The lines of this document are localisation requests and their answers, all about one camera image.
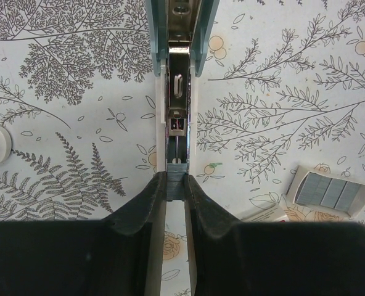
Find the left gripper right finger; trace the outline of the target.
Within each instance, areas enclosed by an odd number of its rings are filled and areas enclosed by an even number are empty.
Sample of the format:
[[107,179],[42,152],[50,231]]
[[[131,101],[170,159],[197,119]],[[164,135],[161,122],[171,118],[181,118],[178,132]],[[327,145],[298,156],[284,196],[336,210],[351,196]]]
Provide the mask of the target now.
[[193,295],[365,295],[365,227],[243,222],[184,178]]

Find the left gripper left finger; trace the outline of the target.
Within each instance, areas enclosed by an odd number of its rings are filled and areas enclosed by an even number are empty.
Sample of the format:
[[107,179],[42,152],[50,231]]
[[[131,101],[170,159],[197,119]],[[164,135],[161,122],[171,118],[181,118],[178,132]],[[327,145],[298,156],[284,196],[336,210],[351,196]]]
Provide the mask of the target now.
[[166,173],[101,220],[0,222],[0,295],[159,295]]

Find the staple tray with staples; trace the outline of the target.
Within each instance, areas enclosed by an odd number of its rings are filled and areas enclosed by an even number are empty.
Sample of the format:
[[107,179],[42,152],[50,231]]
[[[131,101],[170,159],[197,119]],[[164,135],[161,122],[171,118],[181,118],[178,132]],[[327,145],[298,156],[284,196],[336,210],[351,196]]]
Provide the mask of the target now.
[[365,206],[365,184],[299,166],[286,199],[291,204],[317,212],[355,218]]

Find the light blue stapler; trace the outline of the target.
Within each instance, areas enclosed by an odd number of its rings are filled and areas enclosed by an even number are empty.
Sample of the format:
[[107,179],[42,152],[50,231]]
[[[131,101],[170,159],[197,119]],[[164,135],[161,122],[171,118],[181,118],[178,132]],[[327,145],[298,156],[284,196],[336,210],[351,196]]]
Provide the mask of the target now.
[[146,1],[152,64],[156,76],[157,173],[150,190],[146,228],[150,231],[150,261],[146,294],[160,295],[162,253],[166,218],[166,167],[186,163],[184,209],[191,294],[196,290],[191,226],[192,196],[189,178],[195,168],[197,132],[197,78],[203,72],[218,1]]

